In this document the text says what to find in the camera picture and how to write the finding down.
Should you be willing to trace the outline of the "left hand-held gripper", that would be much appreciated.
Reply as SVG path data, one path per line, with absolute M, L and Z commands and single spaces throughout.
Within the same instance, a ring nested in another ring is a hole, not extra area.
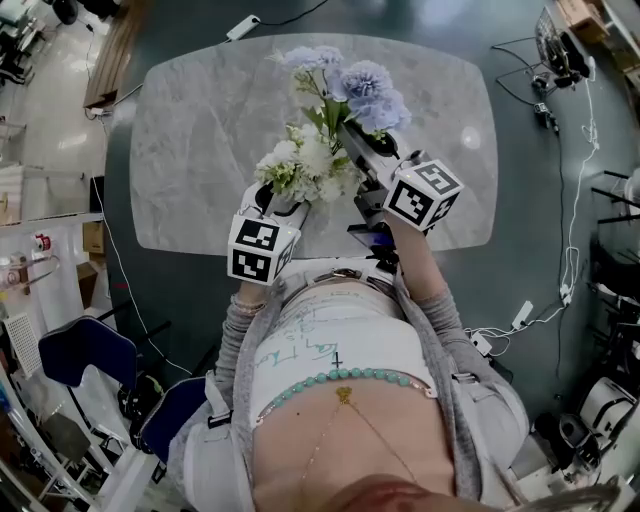
M 233 217 L 228 238 L 227 275 L 271 286 L 291 261 L 300 231 L 310 211 L 307 201 L 263 218 L 273 198 L 272 184 L 255 182 L 243 194 L 242 215 Z

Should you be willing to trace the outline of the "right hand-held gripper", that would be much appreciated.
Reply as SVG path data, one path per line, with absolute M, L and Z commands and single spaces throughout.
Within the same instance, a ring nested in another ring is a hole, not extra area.
M 392 215 L 425 231 L 447 216 L 463 183 L 439 159 L 426 161 L 421 151 L 399 159 L 398 144 L 389 133 L 366 134 L 343 123 L 338 140 L 357 168 L 365 173 L 354 203 L 368 226 Z

